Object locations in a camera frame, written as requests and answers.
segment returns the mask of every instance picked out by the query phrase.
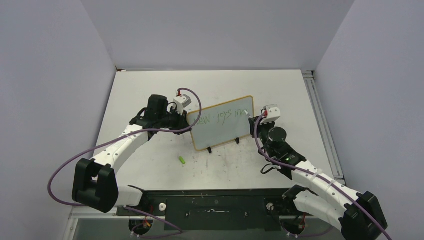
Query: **whiteboard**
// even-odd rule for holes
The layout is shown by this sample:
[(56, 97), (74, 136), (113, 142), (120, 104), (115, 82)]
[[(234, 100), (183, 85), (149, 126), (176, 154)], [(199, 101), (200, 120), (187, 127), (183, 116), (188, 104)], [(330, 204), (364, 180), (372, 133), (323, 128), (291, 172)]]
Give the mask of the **whiteboard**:
[[(253, 96), (244, 96), (202, 109), (199, 121), (191, 130), (196, 151), (203, 151), (250, 135), (249, 119), (254, 112)], [(199, 110), (187, 114), (188, 124), (193, 124)]]

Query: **cable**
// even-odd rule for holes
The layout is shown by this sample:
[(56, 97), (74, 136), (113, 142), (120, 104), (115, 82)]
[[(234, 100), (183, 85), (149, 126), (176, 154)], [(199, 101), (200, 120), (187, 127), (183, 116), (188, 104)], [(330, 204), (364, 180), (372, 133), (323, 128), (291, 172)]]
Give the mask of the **cable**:
[(265, 168), (266, 168), (267, 166), (269, 166), (269, 165), (274, 165), (274, 164), (272, 164), (272, 163), (266, 164), (266, 165), (265, 165), (265, 166), (263, 166), (263, 168), (260, 170), (260, 173), (261, 173), (261, 174), (263, 174), (263, 175), (265, 175), (265, 174), (267, 174), (267, 173), (269, 173), (269, 172), (271, 172), (272, 170), (274, 170), (274, 169), (275, 169), (274, 167), (271, 167), (271, 168), (269, 168), (268, 170), (264, 171), (264, 170), (265, 170)]
[(113, 143), (116, 143), (116, 142), (118, 142), (118, 141), (120, 141), (120, 140), (122, 140), (122, 139), (125, 139), (125, 138), (127, 138), (128, 136), (131, 136), (131, 135), (134, 135), (134, 134), (139, 134), (139, 133), (142, 133), (142, 132), (147, 132), (147, 131), (149, 131), (149, 132), (164, 132), (164, 133), (173, 133), (173, 134), (177, 134), (177, 133), (181, 133), (181, 132), (185, 132), (185, 131), (187, 131), (187, 130), (189, 130), (189, 129), (191, 129), (194, 125), (196, 125), (196, 123), (199, 121), (199, 119), (200, 119), (200, 116), (202, 115), (202, 103), (201, 103), (201, 101), (200, 101), (200, 98), (199, 98), (199, 96), (194, 92), (194, 91), (192, 91), (192, 90), (190, 90), (190, 89), (188, 89), (188, 88), (179, 88), (178, 89), (178, 92), (180, 92), (181, 90), (184, 90), (184, 91), (188, 91), (188, 92), (190, 92), (190, 93), (192, 93), (195, 97), (196, 97), (196, 99), (197, 99), (197, 101), (198, 101), (198, 103), (199, 103), (199, 115), (197, 116), (197, 119), (193, 122), (193, 124), (191, 124), (190, 126), (188, 126), (188, 127), (186, 127), (186, 128), (184, 128), (184, 129), (181, 129), (181, 130), (167, 130), (167, 129), (157, 129), (157, 128), (147, 128), (147, 129), (141, 129), (141, 130), (138, 130), (138, 131), (133, 131), (133, 132), (130, 132), (130, 133), (128, 133), (127, 135), (124, 135), (124, 136), (120, 136), (120, 137), (118, 137), (118, 138), (116, 138), (116, 139), (113, 139), (113, 140), (111, 140), (111, 141), (108, 141), (108, 142), (106, 142), (106, 143), (103, 143), (103, 144), (100, 144), (100, 145), (98, 145), (98, 146), (95, 146), (95, 147), (92, 147), (92, 148), (90, 148), (90, 149), (87, 149), (87, 150), (85, 150), (85, 151), (83, 151), (83, 152), (81, 152), (80, 154), (78, 154), (78, 155), (75, 155), (75, 156), (73, 156), (71, 159), (69, 159), (69, 160), (67, 160), (64, 164), (62, 164), (54, 173), (53, 173), (53, 175), (50, 177), (50, 179), (48, 180), (48, 184), (47, 184), (47, 191), (48, 191), (48, 194), (50, 195), (50, 197), (53, 199), (53, 200), (55, 200), (56, 202), (58, 202), (58, 203), (60, 203), (60, 204), (63, 204), (63, 205), (68, 205), (68, 206), (75, 206), (75, 207), (83, 207), (83, 206), (85, 206), (84, 204), (79, 204), (79, 203), (73, 203), (73, 202), (67, 202), (67, 201), (63, 201), (63, 200), (60, 200), (59, 198), (57, 198), (54, 194), (53, 194), (53, 192), (52, 192), (52, 182), (53, 182), (53, 179), (55, 179), (55, 177), (56, 177), (56, 175), (58, 175), (58, 173), (64, 168), (64, 167), (66, 167), (69, 163), (71, 163), (72, 161), (74, 161), (75, 159), (78, 159), (79, 157), (81, 157), (81, 156), (83, 156), (83, 155), (85, 155), (85, 154), (87, 154), (87, 153), (90, 153), (90, 152), (92, 152), (92, 151), (94, 151), (94, 150), (96, 150), (96, 149), (99, 149), (99, 148), (103, 148), (103, 147), (105, 147), (105, 146), (108, 146), (108, 145), (110, 145), (110, 144), (113, 144)]
[[(156, 220), (158, 220), (158, 221), (160, 221), (160, 222), (162, 222), (162, 223), (164, 223), (164, 224), (167, 224), (167, 225), (169, 225), (169, 226), (171, 226), (171, 227), (173, 227), (174, 229), (176, 229), (176, 230), (178, 230), (178, 231), (179, 231), (179, 232), (173, 232), (173, 233), (168, 233), (168, 234), (163, 234), (163, 235), (158, 235), (158, 236), (143, 236), (143, 235), (139, 236), (139, 237), (140, 237), (140, 238), (142, 238), (142, 239), (160, 239), (160, 238), (165, 238), (165, 237), (169, 237), (169, 236), (180, 235), (180, 234), (182, 234), (182, 233), (183, 233), (183, 230), (181, 230), (181, 228), (179, 228), (179, 227), (175, 226), (174, 224), (170, 223), (169, 221), (167, 221), (167, 220), (165, 220), (165, 219), (159, 218), (159, 217), (157, 217), (157, 216), (155, 216), (155, 215), (152, 215), (152, 214), (150, 214), (150, 213), (147, 213), (147, 212), (144, 212), (144, 211), (140, 211), (140, 210), (138, 210), (138, 209), (135, 209), (135, 208), (132, 208), (132, 207), (128, 207), (128, 206), (125, 206), (125, 207), (124, 207), (124, 209), (126, 209), (126, 210), (130, 210), (130, 211), (133, 211), (133, 212), (136, 212), (136, 213), (139, 213), (139, 214), (143, 214), (143, 215), (146, 215), (146, 216), (149, 216), (149, 217), (154, 218), (154, 219), (156, 219)], [(131, 236), (132, 236), (132, 234), (134, 233), (134, 230), (136, 230), (136, 229), (137, 229), (138, 227), (140, 227), (141, 225), (143, 225), (143, 223), (140, 223), (140, 224), (138, 224), (138, 225), (134, 226), (134, 227), (131, 229)]]
[[(263, 155), (267, 160), (269, 160), (271, 163), (280, 165), (281, 167), (285, 167), (285, 168), (289, 168), (289, 169), (293, 169), (293, 170), (299, 170), (301, 172), (310, 174), (310, 175), (314, 175), (313, 172), (308, 171), (306, 169), (297, 167), (297, 166), (292, 166), (286, 163), (282, 163), (279, 161), (276, 161), (272, 158), (270, 158), (268, 155), (266, 155), (264, 153), (264, 151), (261, 149), (261, 146), (259, 145), (259, 140), (258, 140), (258, 125), (260, 120), (265, 116), (266, 112), (264, 112), (262, 115), (260, 115), (257, 120), (254, 123), (254, 132), (253, 132), (253, 136), (254, 136), (254, 141), (256, 142), (256, 146), (257, 149), (259, 150), (260, 154)], [(317, 178), (323, 180), (324, 182), (326, 182), (327, 184), (331, 185), (332, 188), (334, 188), (337, 192), (339, 192), (340, 194), (342, 194), (345, 198), (347, 198), (349, 201), (352, 202), (352, 204), (354, 204), (359, 210), (361, 210), (370, 220), (371, 222), (373, 222), (377, 228), (384, 234), (384, 236), (388, 239), (388, 240), (392, 240), (392, 238), (389, 236), (389, 234), (386, 232), (386, 230), (380, 225), (380, 223), (373, 217), (371, 216), (371, 214), (365, 210), (365, 208), (363, 208), (359, 203), (357, 203), (355, 200), (353, 200), (353, 198), (351, 198), (347, 193), (345, 193), (344, 191), (342, 191), (339, 187), (337, 187), (334, 184), (331, 184), (331, 181), (327, 180), (325, 177), (321, 176), (321, 175), (316, 175)]]
[[(273, 211), (274, 211), (274, 206), (272, 206), (271, 207), (271, 217), (272, 217), (272, 219), (278, 224), (278, 225), (280, 225), (281, 227), (282, 227), (282, 229), (284, 229), (284, 231), (286, 231), (287, 233), (289, 233), (289, 235), (290, 236), (292, 236), (292, 237), (296, 237), (296, 235), (295, 234), (292, 234), (292, 233), (290, 233), (289, 231), (287, 231), (287, 229), (285, 229), (284, 228), (284, 226), (281, 224), (281, 222), (277, 222), (277, 220), (274, 218), (274, 215), (273, 215)], [(295, 219), (293, 219), (293, 222), (295, 222), (296, 220), (298, 220), (300, 218), (300, 216), (297, 216)], [(305, 218), (306, 218), (306, 214), (303, 214), (303, 220), (302, 220), (302, 222), (303, 221), (305, 221)], [(321, 236), (324, 236), (324, 235), (326, 235), (326, 234), (328, 234), (329, 232), (331, 232), (331, 230), (333, 230), (333, 226), (330, 226), (327, 230), (325, 230), (325, 231), (323, 231), (323, 232), (320, 232), (320, 233), (313, 233), (313, 234), (302, 234), (302, 235), (297, 235), (297, 237), (298, 238), (313, 238), (313, 237), (321, 237)]]
[[(285, 229), (282, 226), (282, 229), (284, 229), (284, 231), (286, 231), (287, 233), (289, 233), (290, 236), (295, 237), (295, 234), (290, 233), (289, 231), (287, 231), (287, 229)], [(326, 234), (328, 234), (329, 232), (331, 232), (334, 229), (333, 226), (330, 226), (327, 230), (320, 232), (320, 233), (312, 233), (312, 234), (302, 234), (302, 235), (297, 235), (298, 238), (314, 238), (314, 237), (321, 237), (324, 236)]]
[(175, 105), (175, 109), (177, 109), (177, 104), (174, 101), (168, 103), (168, 105), (166, 106), (166, 109), (168, 109), (169, 105), (171, 105), (171, 104), (174, 104)]

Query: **black joint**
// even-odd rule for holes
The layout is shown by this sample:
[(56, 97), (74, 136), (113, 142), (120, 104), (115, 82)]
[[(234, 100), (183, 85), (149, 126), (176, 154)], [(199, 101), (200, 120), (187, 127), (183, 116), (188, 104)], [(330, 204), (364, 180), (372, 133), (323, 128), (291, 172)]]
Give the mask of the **black joint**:
[(118, 200), (118, 184), (111, 165), (100, 165), (82, 158), (75, 167), (72, 200), (102, 213), (109, 212)]
[[(387, 221), (383, 214), (377, 197), (367, 191), (365, 194), (357, 194), (356, 202), (362, 206), (377, 222), (387, 229)], [(340, 218), (341, 234), (346, 240), (375, 240), (381, 235), (380, 229), (354, 204), (344, 205), (346, 211)]]

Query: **whiteboard stand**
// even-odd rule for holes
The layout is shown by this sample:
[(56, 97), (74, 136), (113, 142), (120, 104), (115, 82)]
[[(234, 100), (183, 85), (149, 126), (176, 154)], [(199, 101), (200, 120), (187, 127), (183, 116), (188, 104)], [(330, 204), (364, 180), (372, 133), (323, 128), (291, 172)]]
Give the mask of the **whiteboard stand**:
[[(234, 140), (237, 144), (240, 144), (240, 138), (236, 137)], [(207, 147), (207, 151), (211, 154), (212, 153), (212, 147)]]

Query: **whiteboard frame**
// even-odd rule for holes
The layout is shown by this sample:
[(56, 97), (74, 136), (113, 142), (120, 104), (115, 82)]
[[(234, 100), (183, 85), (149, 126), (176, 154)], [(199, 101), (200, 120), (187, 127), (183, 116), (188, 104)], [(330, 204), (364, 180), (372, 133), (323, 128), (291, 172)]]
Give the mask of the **whiteboard frame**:
[[(203, 110), (207, 110), (207, 109), (211, 109), (211, 108), (215, 108), (215, 107), (218, 107), (218, 106), (221, 106), (221, 105), (224, 105), (224, 104), (229, 104), (229, 103), (232, 103), (232, 102), (235, 102), (235, 101), (238, 101), (238, 100), (242, 100), (242, 99), (245, 99), (245, 98), (252, 98), (252, 112), (253, 112), (253, 114), (255, 114), (255, 99), (254, 99), (254, 97), (252, 95), (246, 95), (246, 96), (242, 96), (242, 97), (239, 97), (239, 98), (236, 98), (236, 99), (233, 99), (233, 100), (229, 100), (229, 101), (221, 102), (221, 103), (218, 103), (218, 104), (215, 104), (215, 105), (212, 105), (212, 106), (204, 107), (204, 108), (202, 108), (202, 111)], [(197, 112), (199, 112), (199, 110), (194, 110), (194, 111), (191, 111), (191, 112), (187, 113), (187, 122), (189, 122), (189, 116), (190, 116), (190, 114), (194, 114), (194, 113), (197, 113)], [(221, 145), (230, 143), (232, 141), (235, 141), (237, 139), (237, 137), (236, 137), (236, 138), (230, 139), (228, 141), (224, 141), (224, 142), (221, 142), (221, 143), (218, 143), (218, 144), (209, 146), (209, 147), (205, 147), (205, 148), (202, 148), (202, 149), (197, 149), (196, 148), (196, 142), (195, 142), (195, 139), (193, 137), (193, 132), (190, 131), (190, 135), (191, 135), (191, 140), (193, 141), (194, 150), (196, 150), (198, 152), (205, 151), (208, 148), (214, 148), (214, 147), (217, 147), (217, 146), (221, 146)], [(241, 138), (245, 138), (247, 136), (250, 136), (250, 134), (239, 136), (238, 138), (241, 139)]]

